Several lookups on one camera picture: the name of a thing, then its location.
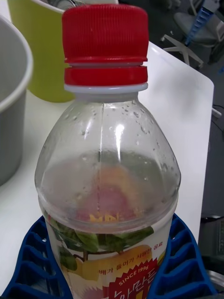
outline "yellow-green cup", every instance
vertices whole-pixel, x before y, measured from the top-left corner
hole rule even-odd
[[[73,95],[64,90],[62,45],[63,10],[41,0],[8,0],[13,24],[25,36],[34,58],[28,89],[49,102],[67,102]]]

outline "blue plastic holder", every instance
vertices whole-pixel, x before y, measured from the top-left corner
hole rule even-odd
[[[174,215],[166,255],[147,299],[193,299],[214,294],[217,292],[206,274],[192,233]],[[72,299],[53,256],[43,217],[26,234],[15,272],[2,296],[10,299]]]

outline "bottle neck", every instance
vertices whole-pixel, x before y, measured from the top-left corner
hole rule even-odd
[[[75,94],[76,100],[92,102],[126,102],[138,97],[138,92],[148,88],[148,83],[128,86],[75,86],[64,85],[65,90]]]

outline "bottle label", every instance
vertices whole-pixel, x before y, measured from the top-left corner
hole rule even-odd
[[[74,299],[145,299],[163,261],[171,226],[88,234],[48,219],[54,256]]]

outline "gray container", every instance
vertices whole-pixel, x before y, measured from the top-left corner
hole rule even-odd
[[[0,186],[21,162],[26,88],[32,70],[27,41],[0,16]]]

